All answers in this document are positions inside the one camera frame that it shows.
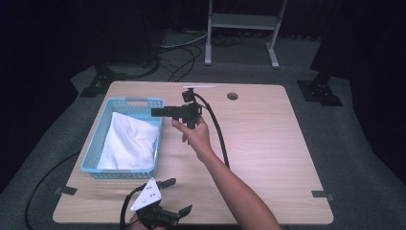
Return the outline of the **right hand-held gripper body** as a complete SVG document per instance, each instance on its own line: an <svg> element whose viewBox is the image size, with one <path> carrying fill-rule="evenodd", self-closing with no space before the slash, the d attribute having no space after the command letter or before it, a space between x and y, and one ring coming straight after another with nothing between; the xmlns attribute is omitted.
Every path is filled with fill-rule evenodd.
<svg viewBox="0 0 406 230"><path fill-rule="evenodd" d="M197 120L202 115L202 108L206 108L211 117L214 116L210 104L197 94L194 89L194 85L185 86L185 91L182 93L184 104L176 106L172 115L174 120L181 121L191 129L195 129Z"/></svg>

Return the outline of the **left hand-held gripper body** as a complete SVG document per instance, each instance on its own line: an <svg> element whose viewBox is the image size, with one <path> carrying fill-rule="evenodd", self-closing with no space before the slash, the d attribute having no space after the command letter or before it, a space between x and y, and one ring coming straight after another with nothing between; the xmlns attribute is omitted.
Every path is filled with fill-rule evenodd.
<svg viewBox="0 0 406 230"><path fill-rule="evenodd" d="M172 228L178 222L176 213L166 211L160 206L162 189L157 187L157 182L151 178L130 207L130 211L136 213L139 221L148 230L158 226Z"/></svg>

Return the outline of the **white towel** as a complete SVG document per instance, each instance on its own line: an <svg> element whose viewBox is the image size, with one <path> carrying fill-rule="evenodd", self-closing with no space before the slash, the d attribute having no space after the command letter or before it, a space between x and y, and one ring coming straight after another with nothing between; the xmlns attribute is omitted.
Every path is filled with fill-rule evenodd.
<svg viewBox="0 0 406 230"><path fill-rule="evenodd" d="M157 126L113 112L97 168L101 170L151 168L158 134Z"/></svg>

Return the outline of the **light blue plastic basket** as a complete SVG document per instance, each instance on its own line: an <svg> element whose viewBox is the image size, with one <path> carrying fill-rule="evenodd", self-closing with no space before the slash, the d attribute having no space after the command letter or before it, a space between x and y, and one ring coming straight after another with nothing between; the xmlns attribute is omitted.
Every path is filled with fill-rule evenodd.
<svg viewBox="0 0 406 230"><path fill-rule="evenodd" d="M95 131L91 134L90 143L85 147L85 154L80 169L90 173L96 179L145 179L156 175L159 159L159 148L163 119L152 117L152 108L163 108L165 101L162 98L109 98L101 107L101 116L96 120ZM105 170L98 165L102 156L102 149L109 130L113 113L142 120L158 128L157 139L153 143L153 165L147 169L133 170Z"/></svg>

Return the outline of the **person's right hand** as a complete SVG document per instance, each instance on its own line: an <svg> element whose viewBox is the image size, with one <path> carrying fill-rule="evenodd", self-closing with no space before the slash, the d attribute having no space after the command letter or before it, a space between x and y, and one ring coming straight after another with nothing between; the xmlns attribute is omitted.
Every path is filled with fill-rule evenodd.
<svg viewBox="0 0 406 230"><path fill-rule="evenodd" d="M197 158L201 162L205 163L210 156L214 155L210 141L210 132L202 117L197 119L195 128L189 128L174 119L171 120L171 124L182 133L182 141L188 142L192 146Z"/></svg>

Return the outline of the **person's left hand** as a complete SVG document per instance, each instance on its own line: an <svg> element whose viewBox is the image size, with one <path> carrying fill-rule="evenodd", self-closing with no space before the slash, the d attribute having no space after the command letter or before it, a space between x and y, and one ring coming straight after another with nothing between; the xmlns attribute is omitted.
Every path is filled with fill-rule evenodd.
<svg viewBox="0 0 406 230"><path fill-rule="evenodd" d="M130 223L127 225L126 230L148 230L138 219L137 215L134 215L130 219ZM167 230L165 227L156 227L153 230Z"/></svg>

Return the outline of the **black stand base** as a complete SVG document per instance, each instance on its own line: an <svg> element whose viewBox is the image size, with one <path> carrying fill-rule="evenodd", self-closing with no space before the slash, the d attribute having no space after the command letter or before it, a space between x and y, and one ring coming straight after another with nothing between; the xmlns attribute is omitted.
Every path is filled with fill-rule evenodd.
<svg viewBox="0 0 406 230"><path fill-rule="evenodd" d="M304 100L319 103L322 106L342 106L340 99L328 86L330 78L329 74L319 73L314 80L298 80Z"/></svg>
<svg viewBox="0 0 406 230"><path fill-rule="evenodd" d="M96 76L80 93L82 98L95 98L99 94L105 94L113 81L122 81L126 78L126 73L115 72L106 63L96 64L95 70Z"/></svg>

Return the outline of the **dark tape piece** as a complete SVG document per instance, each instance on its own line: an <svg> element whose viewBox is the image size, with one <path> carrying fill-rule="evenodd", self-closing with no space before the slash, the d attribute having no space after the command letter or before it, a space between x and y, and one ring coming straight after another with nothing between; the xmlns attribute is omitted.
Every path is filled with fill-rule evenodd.
<svg viewBox="0 0 406 230"><path fill-rule="evenodd" d="M333 194L329 194L326 191L311 191L313 197L323 197L327 201L334 201L335 197Z"/></svg>
<svg viewBox="0 0 406 230"><path fill-rule="evenodd" d="M68 187L68 186L63 186L63 187L56 187L55 189L55 194L57 195L69 195L73 196L77 192L76 188Z"/></svg>

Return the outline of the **white metal stand frame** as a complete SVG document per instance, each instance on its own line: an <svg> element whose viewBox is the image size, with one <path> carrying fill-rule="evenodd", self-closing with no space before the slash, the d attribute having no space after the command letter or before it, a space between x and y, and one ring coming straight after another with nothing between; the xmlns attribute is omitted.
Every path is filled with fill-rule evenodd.
<svg viewBox="0 0 406 230"><path fill-rule="evenodd" d="M212 33L214 29L263 30L272 32L270 41L266 43L266 49L272 67L274 69L279 69L280 65L275 53L275 44L282 25L282 19L287 3L288 0L282 0L277 15L251 15L213 12L214 0L209 0L204 63L207 66L212 64Z"/></svg>

